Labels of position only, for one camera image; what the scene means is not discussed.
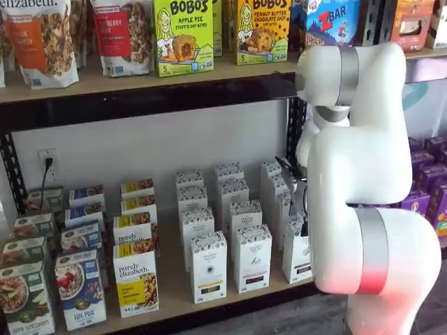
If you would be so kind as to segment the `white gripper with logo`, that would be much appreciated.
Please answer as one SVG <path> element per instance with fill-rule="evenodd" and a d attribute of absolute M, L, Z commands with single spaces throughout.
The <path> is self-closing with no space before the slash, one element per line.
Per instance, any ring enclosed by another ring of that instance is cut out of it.
<path fill-rule="evenodd" d="M 314 118 L 306 120 L 303 128 L 302 135 L 298 140 L 296 147 L 296 158 L 298 165 L 302 168 L 307 168 L 309 151 L 314 143 L 315 137 L 320 133 L 321 129 L 316 125 Z M 298 186 L 301 181 L 301 174 L 296 166 L 286 158 L 275 156 L 275 160 L 278 162 L 281 173 L 286 185 L 291 190 L 291 204 L 290 204 L 290 216 L 305 216 L 305 188 L 304 186 Z"/>

